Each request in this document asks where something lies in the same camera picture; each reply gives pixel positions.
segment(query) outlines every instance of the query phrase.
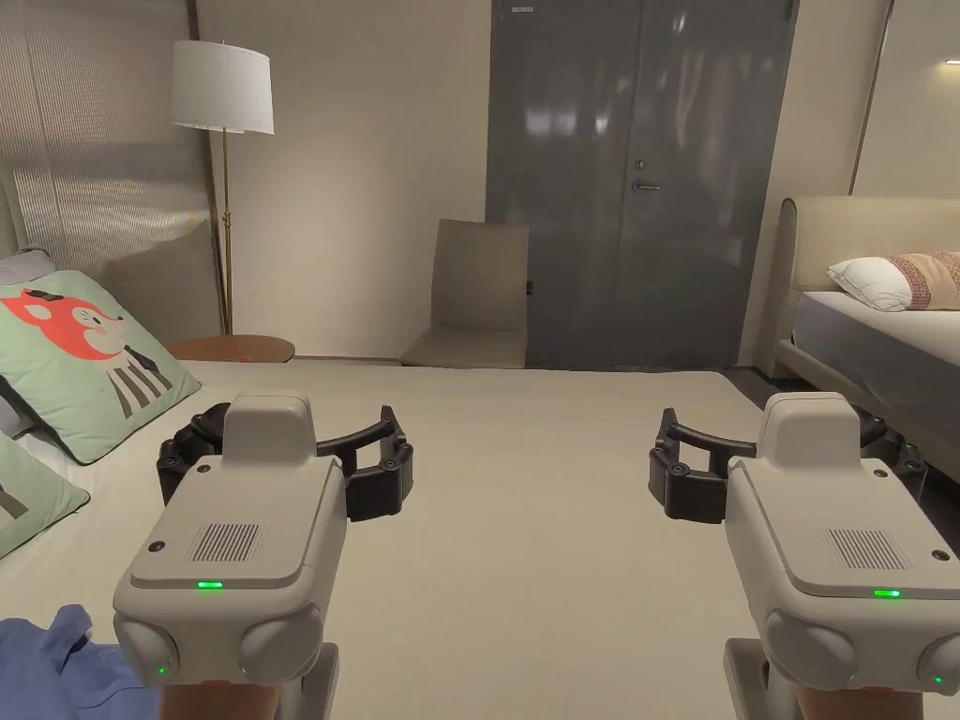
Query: cartoon fox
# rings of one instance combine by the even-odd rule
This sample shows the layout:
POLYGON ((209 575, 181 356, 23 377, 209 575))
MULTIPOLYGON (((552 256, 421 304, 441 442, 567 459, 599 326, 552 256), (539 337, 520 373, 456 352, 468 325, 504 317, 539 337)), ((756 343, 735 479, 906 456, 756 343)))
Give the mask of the cartoon fox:
POLYGON ((68 355, 103 368, 124 418, 173 387, 153 360, 127 345, 123 316, 111 318, 89 302, 42 290, 24 290, 19 298, 0 298, 0 302, 24 323, 40 328, 47 340, 68 355))

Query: bed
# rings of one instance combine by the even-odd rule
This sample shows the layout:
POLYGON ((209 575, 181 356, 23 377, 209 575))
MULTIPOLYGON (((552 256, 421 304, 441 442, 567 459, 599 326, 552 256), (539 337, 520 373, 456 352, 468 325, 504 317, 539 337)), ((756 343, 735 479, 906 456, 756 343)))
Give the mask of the bed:
POLYGON ((666 519, 646 489, 664 406, 756 434, 761 413, 722 376, 188 366, 202 390, 67 469, 92 500, 0 560, 0 617, 45 625, 80 603, 112 641, 113 588, 162 509, 160 441, 241 388, 300 388, 318 435, 390 403, 417 449, 403 512, 348 532, 335 717, 733 719, 723 643, 755 631, 723 530, 666 519))
POLYGON ((0 157, 0 258, 27 244, 27 230, 16 194, 13 170, 0 157))
POLYGON ((960 250, 957 228, 957 201, 784 201, 757 366, 842 393, 960 480, 960 313, 881 313, 827 276, 828 266, 858 256, 960 250))

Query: gray door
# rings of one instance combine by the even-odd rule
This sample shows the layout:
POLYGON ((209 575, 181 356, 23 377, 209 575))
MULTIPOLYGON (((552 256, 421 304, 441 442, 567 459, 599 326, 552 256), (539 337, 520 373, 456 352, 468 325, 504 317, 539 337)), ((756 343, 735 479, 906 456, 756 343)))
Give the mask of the gray door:
POLYGON ((487 219, 530 226, 528 364, 735 361, 792 0, 494 0, 487 219))

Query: mattress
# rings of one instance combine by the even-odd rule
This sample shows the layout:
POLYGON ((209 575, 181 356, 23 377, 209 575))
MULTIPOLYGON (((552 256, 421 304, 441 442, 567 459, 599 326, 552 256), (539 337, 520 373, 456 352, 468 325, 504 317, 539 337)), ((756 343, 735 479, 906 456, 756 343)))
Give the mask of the mattress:
POLYGON ((81 603, 112 641, 113 588, 162 509, 159 443, 238 390, 300 389, 319 437, 389 403, 416 448, 403 512, 348 530, 325 633, 338 720, 733 720, 723 645, 756 633, 723 528, 668 520, 646 488, 667 405, 756 435, 761 413, 720 375, 188 366, 204 388, 70 468, 91 502, 0 560, 0 616, 81 603))
POLYGON ((935 435, 960 436, 960 312, 886 313, 804 293, 794 344, 935 435))

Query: side table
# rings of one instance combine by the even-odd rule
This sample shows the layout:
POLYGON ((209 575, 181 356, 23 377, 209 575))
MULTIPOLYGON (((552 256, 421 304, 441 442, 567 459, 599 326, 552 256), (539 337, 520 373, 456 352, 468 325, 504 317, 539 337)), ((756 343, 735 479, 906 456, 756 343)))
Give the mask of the side table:
POLYGON ((221 363, 285 363, 297 351, 293 343, 268 335, 214 335, 167 349, 178 360, 221 363))

